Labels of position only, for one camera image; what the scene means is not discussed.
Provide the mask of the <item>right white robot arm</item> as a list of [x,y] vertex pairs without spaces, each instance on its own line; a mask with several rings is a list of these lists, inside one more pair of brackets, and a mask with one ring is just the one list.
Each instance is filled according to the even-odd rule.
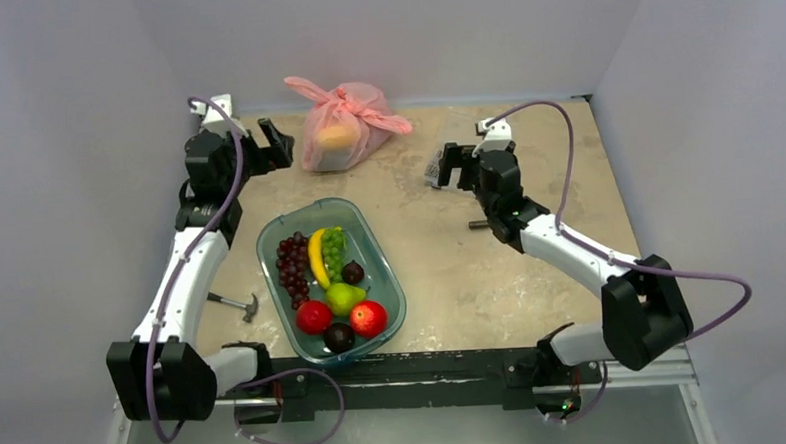
[[441,187],[459,170],[457,186],[475,194],[497,240],[547,262],[600,300],[600,321],[569,323],[537,342],[540,380],[560,382],[591,361],[615,360],[641,370],[692,334],[694,323],[669,263],[656,255],[638,259],[610,251],[559,224],[525,196],[511,148],[478,152],[448,142],[437,164]]

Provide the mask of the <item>pink plastic bag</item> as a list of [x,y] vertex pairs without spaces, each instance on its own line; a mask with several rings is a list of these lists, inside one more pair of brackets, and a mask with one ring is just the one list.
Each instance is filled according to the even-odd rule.
[[410,121],[393,113],[382,90],[368,83],[342,83],[330,91],[298,76],[288,76],[284,83],[314,103],[302,133],[301,166],[306,171],[349,170],[391,136],[413,131]]

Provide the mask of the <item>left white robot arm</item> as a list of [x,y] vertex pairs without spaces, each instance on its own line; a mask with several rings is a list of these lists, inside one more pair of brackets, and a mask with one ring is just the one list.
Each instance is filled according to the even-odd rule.
[[204,304],[243,216],[233,187],[292,164],[294,139],[268,118],[258,119],[268,144],[245,130],[201,129],[186,141],[187,180],[181,185],[167,269],[149,312],[128,341],[116,341],[106,365],[127,419],[203,421],[216,398],[238,387],[251,397],[274,382],[268,351],[256,342],[228,343],[203,358],[193,344]]

